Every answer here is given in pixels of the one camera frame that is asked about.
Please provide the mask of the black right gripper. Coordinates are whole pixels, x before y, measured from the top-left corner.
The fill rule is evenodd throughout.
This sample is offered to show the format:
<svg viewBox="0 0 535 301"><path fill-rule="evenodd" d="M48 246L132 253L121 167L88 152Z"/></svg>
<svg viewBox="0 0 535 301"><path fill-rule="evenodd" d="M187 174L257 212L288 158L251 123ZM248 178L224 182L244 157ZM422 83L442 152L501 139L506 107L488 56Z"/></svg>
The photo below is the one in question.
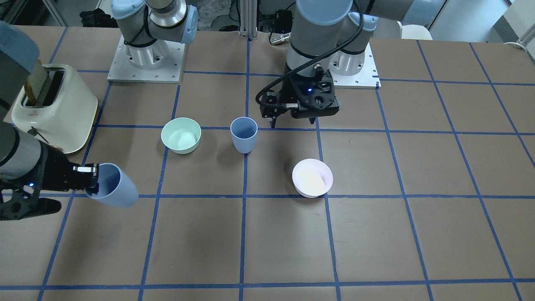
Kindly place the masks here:
<svg viewBox="0 0 535 301"><path fill-rule="evenodd" d="M85 190L88 196L99 194L99 164L70 162L58 148L42 144L36 166L21 176L1 172L1 190L11 190L10 200L1 199L1 220L20 220L55 214L61 202L40 197L42 190Z"/></svg>

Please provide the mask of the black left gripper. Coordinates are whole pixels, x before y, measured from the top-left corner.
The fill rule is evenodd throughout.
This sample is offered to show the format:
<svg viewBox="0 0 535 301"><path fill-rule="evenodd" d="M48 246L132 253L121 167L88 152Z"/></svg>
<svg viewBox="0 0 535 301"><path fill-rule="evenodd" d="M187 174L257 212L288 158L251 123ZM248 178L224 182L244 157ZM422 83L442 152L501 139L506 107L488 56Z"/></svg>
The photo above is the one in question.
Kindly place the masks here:
<svg viewBox="0 0 535 301"><path fill-rule="evenodd" d="M287 111L292 118L309 119L315 125L317 117L335 115L340 103L330 71L322 75L315 71L311 77L295 74L268 84L259 93L259 108L263 118L271 119L271 128L276 128L277 118Z"/></svg>

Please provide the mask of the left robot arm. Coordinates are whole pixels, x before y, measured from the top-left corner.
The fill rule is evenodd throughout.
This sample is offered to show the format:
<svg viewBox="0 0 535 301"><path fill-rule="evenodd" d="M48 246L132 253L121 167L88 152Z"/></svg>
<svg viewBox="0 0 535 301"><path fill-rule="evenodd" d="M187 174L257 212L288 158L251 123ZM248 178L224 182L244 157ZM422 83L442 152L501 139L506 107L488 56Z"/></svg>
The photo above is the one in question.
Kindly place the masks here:
<svg viewBox="0 0 535 301"><path fill-rule="evenodd" d="M365 61L377 19L425 26L439 13L441 0L298 0L283 75L255 97L271 128L277 118L335 115L341 108L335 87L352 79Z"/></svg>

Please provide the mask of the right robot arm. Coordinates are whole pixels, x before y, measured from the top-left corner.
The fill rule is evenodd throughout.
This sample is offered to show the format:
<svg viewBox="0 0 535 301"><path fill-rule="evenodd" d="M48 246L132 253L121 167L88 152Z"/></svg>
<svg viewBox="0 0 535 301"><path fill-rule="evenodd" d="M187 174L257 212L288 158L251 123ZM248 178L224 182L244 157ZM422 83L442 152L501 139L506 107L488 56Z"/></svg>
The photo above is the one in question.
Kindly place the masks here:
<svg viewBox="0 0 535 301"><path fill-rule="evenodd" d="M2 221L59 212L61 202L42 190L82 191L119 208L137 202L138 189L117 165L69 160L88 142L101 104L81 73L177 84L198 11L185 0L113 0L111 8L117 29L75 29L49 64L31 37L1 23L1 190L11 192L1 200Z"/></svg>

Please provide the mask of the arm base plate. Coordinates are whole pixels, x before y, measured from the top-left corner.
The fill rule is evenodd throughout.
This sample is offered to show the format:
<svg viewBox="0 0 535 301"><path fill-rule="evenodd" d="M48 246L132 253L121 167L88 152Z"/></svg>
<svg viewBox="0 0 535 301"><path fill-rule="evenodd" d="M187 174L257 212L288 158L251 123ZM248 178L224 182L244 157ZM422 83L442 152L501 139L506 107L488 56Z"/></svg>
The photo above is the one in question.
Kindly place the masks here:
<svg viewBox="0 0 535 301"><path fill-rule="evenodd" d="M136 48L126 45L121 37L107 80L122 83L180 84L186 48L186 44L164 40L157 40L144 48Z"/></svg>
<svg viewBox="0 0 535 301"><path fill-rule="evenodd" d="M363 53L350 55L342 51L334 54L329 63L336 88L376 89L382 87L371 45Z"/></svg>

